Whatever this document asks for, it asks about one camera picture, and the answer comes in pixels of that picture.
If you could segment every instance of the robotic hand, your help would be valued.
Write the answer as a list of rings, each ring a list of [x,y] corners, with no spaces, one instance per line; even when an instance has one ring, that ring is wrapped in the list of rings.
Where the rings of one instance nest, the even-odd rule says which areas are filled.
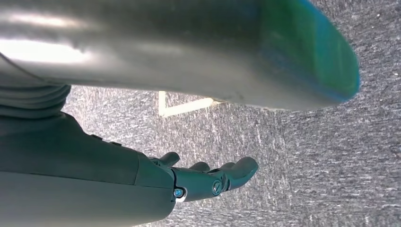
[[[167,217],[176,202],[219,196],[247,183],[253,158],[210,170],[161,158],[83,132],[68,114],[0,117],[0,226],[131,227]]]
[[[237,163],[225,163],[213,170],[210,170],[205,162],[198,162],[190,168],[173,167],[180,160],[175,152],[169,152],[161,158],[151,157],[150,160],[173,174],[174,197],[177,202],[213,198],[239,188],[246,184],[258,169],[258,164],[251,157],[244,157]]]

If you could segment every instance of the gray fabric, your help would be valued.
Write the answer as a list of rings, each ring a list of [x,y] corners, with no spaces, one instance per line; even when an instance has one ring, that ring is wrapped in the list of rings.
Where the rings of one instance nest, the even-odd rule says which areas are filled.
[[[178,204],[150,227],[401,226],[401,3],[314,0],[351,41],[362,87],[349,103],[311,112],[236,104],[168,118],[157,93],[74,87],[65,111],[88,133],[180,166],[245,155],[260,163],[243,188]],[[192,97],[169,94],[168,103]]]

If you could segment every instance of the metal cylinder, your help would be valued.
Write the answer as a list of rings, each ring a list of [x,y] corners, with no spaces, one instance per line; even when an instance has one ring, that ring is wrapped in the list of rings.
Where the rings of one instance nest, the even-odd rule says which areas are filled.
[[[302,0],[280,2],[289,6]],[[319,68],[309,59],[312,55],[304,56],[315,64],[308,68],[280,52],[273,38],[284,33],[276,34],[279,30],[266,23],[275,21],[266,15],[274,15],[276,3],[1,0],[0,53],[50,84],[167,90],[278,109],[314,109],[351,98],[355,92],[343,94],[299,79],[329,73],[311,71]],[[301,8],[313,15],[305,23],[321,20],[320,27],[331,26],[311,6]],[[297,9],[285,10],[293,18]],[[283,25],[289,30],[296,26]],[[289,36],[297,37],[294,31]],[[338,32],[332,36],[342,38]],[[296,39],[286,45],[297,42],[305,43]],[[354,68],[339,74],[358,78]]]

